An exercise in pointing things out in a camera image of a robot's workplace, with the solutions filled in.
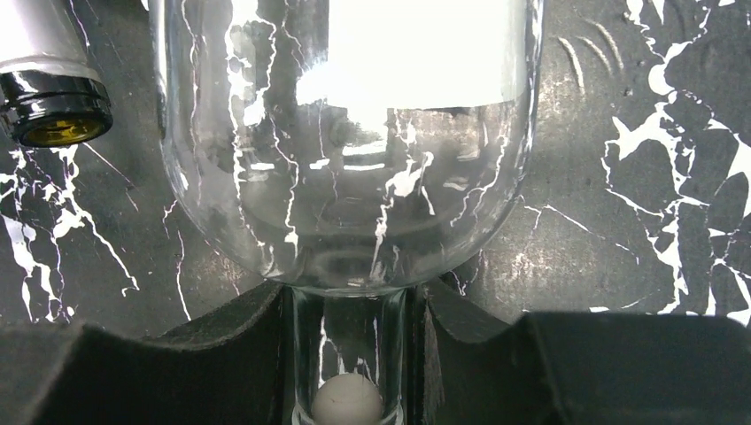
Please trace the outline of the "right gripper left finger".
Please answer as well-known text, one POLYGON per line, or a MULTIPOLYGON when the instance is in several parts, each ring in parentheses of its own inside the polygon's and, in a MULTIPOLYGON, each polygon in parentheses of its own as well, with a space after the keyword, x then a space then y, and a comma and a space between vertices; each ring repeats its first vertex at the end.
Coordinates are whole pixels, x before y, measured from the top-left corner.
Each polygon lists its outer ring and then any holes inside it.
POLYGON ((266 283, 155 338, 1 329, 4 424, 279 424, 282 290, 266 283))

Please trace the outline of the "small clear bottle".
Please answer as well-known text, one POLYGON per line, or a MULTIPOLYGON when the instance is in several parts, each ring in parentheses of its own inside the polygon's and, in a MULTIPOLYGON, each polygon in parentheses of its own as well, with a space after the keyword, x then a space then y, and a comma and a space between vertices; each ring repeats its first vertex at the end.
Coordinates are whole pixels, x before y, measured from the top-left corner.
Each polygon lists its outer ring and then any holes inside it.
POLYGON ((290 289, 295 424, 402 424, 408 291, 507 217, 541 1, 150 1, 161 155, 205 239, 290 289))

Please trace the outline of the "olive green wine bottle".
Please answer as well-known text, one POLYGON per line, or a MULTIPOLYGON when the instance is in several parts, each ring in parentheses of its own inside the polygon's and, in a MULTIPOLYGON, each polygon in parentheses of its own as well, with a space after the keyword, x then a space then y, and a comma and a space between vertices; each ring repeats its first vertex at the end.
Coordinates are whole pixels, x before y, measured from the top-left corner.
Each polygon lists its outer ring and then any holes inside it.
POLYGON ((113 124, 69 1, 1 3, 1 129, 31 148, 85 143, 113 124))

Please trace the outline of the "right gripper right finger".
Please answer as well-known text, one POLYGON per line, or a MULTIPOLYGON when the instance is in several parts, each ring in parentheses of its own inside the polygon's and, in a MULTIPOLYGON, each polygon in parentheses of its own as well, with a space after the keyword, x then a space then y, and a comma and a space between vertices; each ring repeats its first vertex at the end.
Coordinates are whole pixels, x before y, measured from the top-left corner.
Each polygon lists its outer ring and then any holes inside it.
POLYGON ((440 281, 418 303, 428 424, 750 421, 750 332, 736 321, 530 312, 507 324, 440 281))

